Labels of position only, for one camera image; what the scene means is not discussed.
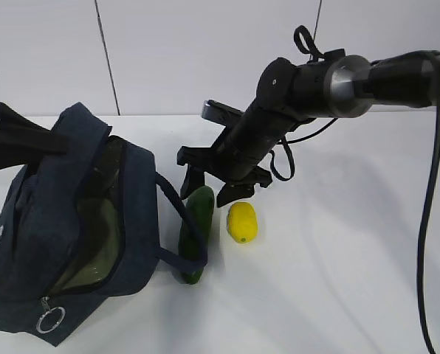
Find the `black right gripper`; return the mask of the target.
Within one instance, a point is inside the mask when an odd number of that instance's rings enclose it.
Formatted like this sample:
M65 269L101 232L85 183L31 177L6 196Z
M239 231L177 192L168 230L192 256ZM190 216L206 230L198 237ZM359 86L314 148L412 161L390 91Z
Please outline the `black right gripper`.
M188 166L180 189L182 200L204 186L204 173L226 183L216 196L218 207L251 198L255 193L254 184L268 187L272 183L271 172L259 167L259 160L251 159L238 151L232 153L212 147L182 146L176 161L178 165Z

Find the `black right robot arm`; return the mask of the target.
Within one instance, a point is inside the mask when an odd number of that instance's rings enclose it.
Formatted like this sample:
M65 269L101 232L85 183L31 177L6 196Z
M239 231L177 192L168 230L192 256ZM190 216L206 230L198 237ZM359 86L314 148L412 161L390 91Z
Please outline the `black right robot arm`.
M187 198L212 175L223 182L216 202L224 206L268 187L274 173L260 167L285 136L317 118L355 118L373 105L426 108L440 104L440 52L409 52L370 62L338 49L324 59L296 66L271 62L245 111L207 100L202 117L223 126L210 147L181 147L179 165L187 172Z

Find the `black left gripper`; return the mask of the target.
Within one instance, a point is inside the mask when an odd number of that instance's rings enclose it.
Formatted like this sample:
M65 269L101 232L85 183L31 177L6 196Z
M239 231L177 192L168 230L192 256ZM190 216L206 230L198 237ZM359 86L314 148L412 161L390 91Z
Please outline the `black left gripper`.
M0 170L65 154L68 139L36 125L0 102Z

